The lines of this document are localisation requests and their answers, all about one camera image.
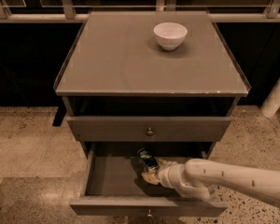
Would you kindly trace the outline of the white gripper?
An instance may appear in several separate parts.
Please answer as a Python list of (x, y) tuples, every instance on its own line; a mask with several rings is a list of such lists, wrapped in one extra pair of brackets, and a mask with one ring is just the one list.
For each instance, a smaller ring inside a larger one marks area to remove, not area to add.
[(158, 159), (159, 171), (143, 172), (141, 176), (143, 179), (152, 185), (158, 185), (170, 189), (181, 189), (185, 185), (184, 171), (185, 165), (177, 163), (176, 161), (167, 161)]

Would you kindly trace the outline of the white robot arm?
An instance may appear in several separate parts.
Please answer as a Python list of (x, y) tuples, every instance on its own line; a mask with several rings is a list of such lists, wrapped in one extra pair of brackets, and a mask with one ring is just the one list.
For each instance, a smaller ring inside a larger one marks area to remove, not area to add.
[(280, 208), (280, 172), (190, 159), (185, 163), (148, 156), (142, 177), (150, 184), (174, 189), (183, 198), (211, 199), (213, 186), (232, 189)]

